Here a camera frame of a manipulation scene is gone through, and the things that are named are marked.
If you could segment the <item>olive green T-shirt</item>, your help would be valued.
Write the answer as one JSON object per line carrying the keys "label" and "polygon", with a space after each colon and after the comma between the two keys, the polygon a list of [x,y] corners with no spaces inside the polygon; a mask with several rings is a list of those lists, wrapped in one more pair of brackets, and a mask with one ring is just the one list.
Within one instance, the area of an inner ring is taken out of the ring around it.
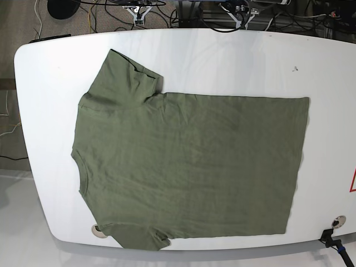
{"label": "olive green T-shirt", "polygon": [[125,249],[286,232],[310,99],[162,93],[110,50],[78,103],[80,194]]}

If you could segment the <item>black round stand base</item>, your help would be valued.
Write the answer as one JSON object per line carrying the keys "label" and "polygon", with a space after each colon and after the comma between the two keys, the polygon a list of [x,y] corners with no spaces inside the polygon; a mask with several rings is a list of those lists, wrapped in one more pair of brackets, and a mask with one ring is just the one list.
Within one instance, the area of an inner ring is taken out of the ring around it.
{"label": "black round stand base", "polygon": [[69,19],[79,9],[80,2],[72,0],[48,0],[47,10],[51,17],[58,20]]}

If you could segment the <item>red triangle warning sticker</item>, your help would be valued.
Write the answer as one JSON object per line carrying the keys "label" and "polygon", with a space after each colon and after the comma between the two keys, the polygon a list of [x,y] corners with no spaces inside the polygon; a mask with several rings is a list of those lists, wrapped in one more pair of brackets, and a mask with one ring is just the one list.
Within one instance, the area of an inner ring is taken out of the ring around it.
{"label": "red triangle warning sticker", "polygon": [[356,170],[355,170],[355,172],[354,172],[354,174],[353,174],[352,183],[351,183],[349,192],[356,192],[356,188],[355,188],[355,185],[356,185],[356,183],[355,183],[355,177],[356,177]]}

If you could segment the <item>left silver table grommet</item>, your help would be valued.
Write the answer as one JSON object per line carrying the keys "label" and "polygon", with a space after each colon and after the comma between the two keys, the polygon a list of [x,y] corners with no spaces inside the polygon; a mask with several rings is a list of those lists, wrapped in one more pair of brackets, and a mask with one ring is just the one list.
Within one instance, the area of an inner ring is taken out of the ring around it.
{"label": "left silver table grommet", "polygon": [[110,220],[107,220],[105,217],[104,218],[96,217],[95,220],[96,220],[95,225],[97,225],[97,228],[103,233],[106,231],[107,227],[111,223]]}

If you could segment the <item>silver table grommet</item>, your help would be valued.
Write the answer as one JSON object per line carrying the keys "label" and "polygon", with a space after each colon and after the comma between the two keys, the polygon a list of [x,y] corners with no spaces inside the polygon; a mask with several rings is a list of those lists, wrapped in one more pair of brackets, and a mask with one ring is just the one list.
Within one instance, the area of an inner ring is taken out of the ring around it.
{"label": "silver table grommet", "polygon": [[335,218],[332,222],[332,228],[333,229],[338,229],[340,227],[342,227],[345,222],[346,222],[347,218],[344,215],[338,216],[337,218]]}
{"label": "silver table grommet", "polygon": [[95,220],[96,220],[95,225],[97,225],[97,228],[103,233],[106,231],[107,227],[111,223],[110,220],[107,220],[105,217],[104,218],[96,217]]}

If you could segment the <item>right silver table grommet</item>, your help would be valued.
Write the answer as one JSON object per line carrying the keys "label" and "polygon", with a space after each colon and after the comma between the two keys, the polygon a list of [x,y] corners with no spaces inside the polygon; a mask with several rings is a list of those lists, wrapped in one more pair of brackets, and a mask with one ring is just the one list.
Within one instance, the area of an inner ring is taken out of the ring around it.
{"label": "right silver table grommet", "polygon": [[333,229],[338,229],[340,227],[342,227],[345,222],[346,222],[347,218],[344,215],[338,216],[337,218],[335,218],[332,222],[332,228]]}

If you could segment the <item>aluminium frame stand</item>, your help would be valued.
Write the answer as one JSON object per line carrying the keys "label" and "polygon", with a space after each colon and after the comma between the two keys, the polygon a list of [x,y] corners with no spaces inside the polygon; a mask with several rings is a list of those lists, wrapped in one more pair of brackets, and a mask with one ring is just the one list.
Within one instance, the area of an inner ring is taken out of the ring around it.
{"label": "aluminium frame stand", "polygon": [[175,1],[179,28],[201,28],[203,1]]}

